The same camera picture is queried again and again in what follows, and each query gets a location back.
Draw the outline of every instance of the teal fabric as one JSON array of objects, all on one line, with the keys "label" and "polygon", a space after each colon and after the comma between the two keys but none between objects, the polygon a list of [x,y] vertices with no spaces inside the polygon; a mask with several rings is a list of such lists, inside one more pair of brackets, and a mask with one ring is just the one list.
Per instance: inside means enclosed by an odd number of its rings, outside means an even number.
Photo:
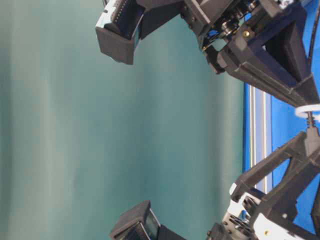
[{"label": "teal fabric", "polygon": [[143,200],[204,239],[242,172],[243,84],[178,17],[134,66],[101,54],[101,1],[0,7],[0,239],[106,240]]}]

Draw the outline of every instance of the blue panel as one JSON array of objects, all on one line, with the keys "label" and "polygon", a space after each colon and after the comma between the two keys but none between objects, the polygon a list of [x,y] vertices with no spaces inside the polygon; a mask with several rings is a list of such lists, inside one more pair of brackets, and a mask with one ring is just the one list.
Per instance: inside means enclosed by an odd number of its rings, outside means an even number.
[{"label": "blue panel", "polygon": [[[305,49],[308,51],[312,27],[314,24],[315,13],[317,9],[318,1],[314,0],[306,6],[308,12],[306,28],[304,31],[303,42]],[[320,41],[315,43],[315,51],[313,56],[312,72],[316,81],[316,85],[320,86],[320,69],[317,66],[320,60]],[[300,131],[306,129],[306,121],[295,117],[294,108],[275,99],[271,100],[272,104],[272,150],[285,144],[291,138],[296,136]],[[273,172],[273,184],[274,186],[279,183],[286,169],[286,164],[281,165]],[[298,199],[298,216],[295,219],[295,223],[306,230],[314,233],[314,227],[310,217],[311,208],[313,205],[315,192],[319,183],[319,177],[317,177],[310,186],[304,191],[304,193]]]},{"label": "blue panel", "polygon": [[249,85],[244,85],[244,114],[243,114],[243,172],[250,169],[250,103]]}]

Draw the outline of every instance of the white plastic part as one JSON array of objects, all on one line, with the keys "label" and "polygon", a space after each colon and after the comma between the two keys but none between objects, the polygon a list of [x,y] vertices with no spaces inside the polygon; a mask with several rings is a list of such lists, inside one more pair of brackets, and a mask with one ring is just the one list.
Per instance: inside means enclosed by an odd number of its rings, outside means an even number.
[{"label": "white plastic part", "polygon": [[104,28],[106,24],[110,24],[111,21],[111,16],[114,13],[114,11],[117,9],[115,7],[116,0],[110,0],[107,5],[104,8],[104,12],[101,14],[98,22],[96,23],[96,27],[99,28]]},{"label": "white plastic part", "polygon": [[230,190],[229,190],[229,194],[232,195],[234,193],[234,191],[236,190],[236,188],[237,188],[237,184],[232,183]]},{"label": "white plastic part", "polygon": [[305,240],[270,221],[262,213],[255,220],[253,229],[259,240]]},{"label": "white plastic part", "polygon": [[[305,105],[295,109],[295,115],[299,118],[306,119],[308,117],[308,114],[306,114],[307,112],[320,112],[320,104]],[[320,114],[314,114],[313,117],[314,120],[320,123]]]}]

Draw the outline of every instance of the screw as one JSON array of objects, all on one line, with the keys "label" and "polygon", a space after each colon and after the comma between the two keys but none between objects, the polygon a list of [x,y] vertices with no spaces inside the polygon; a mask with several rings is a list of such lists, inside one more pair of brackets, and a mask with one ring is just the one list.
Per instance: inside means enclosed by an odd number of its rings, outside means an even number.
[{"label": "screw", "polygon": [[244,31],[242,33],[242,36],[244,36],[245,38],[249,38],[250,37],[250,32],[248,30]]}]

